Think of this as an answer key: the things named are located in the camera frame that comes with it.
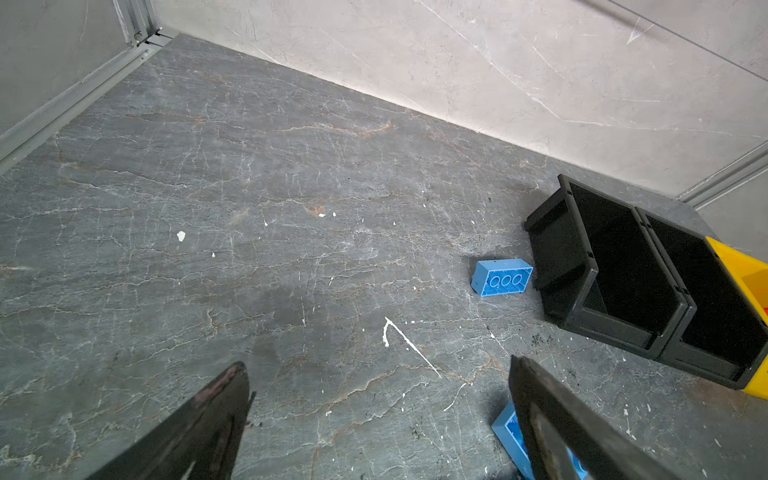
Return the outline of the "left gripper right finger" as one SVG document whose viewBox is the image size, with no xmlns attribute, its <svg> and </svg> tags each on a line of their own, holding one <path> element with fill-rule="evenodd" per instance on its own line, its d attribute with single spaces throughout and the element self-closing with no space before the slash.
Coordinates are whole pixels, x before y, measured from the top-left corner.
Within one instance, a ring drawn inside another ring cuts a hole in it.
<svg viewBox="0 0 768 480">
<path fill-rule="evenodd" d="M 508 384 L 534 478 L 576 479 L 571 454 L 595 479 L 678 477 L 533 359 L 512 356 Z"/>
</svg>

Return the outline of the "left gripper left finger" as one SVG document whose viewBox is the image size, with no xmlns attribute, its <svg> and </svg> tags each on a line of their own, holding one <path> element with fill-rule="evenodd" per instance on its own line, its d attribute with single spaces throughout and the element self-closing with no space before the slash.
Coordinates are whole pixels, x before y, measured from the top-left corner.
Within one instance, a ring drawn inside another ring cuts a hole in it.
<svg viewBox="0 0 768 480">
<path fill-rule="evenodd" d="M 230 479 L 255 393 L 237 361 L 92 479 Z"/>
</svg>

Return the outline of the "black bin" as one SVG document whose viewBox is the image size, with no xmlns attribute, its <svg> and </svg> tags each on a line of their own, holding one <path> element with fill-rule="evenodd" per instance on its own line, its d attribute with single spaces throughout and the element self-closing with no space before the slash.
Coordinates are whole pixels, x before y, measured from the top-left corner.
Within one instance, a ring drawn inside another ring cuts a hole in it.
<svg viewBox="0 0 768 480">
<path fill-rule="evenodd" d="M 562 329 L 656 360 L 689 303 L 637 208 L 564 174 L 528 216 L 534 287 Z"/>
<path fill-rule="evenodd" d="M 660 353 L 669 366 L 744 391 L 767 355 L 767 324 L 714 240 L 638 211 L 688 309 Z"/>
</svg>

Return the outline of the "yellow plastic bin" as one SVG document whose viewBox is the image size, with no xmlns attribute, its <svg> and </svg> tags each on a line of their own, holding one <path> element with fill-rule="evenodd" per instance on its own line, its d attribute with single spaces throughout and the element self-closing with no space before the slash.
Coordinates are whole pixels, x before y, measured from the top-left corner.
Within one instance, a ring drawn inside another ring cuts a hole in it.
<svg viewBox="0 0 768 480">
<path fill-rule="evenodd" d="M 711 237 L 707 241 L 767 330 L 767 264 Z M 767 399 L 767 355 L 754 369 L 743 392 Z"/>
</svg>

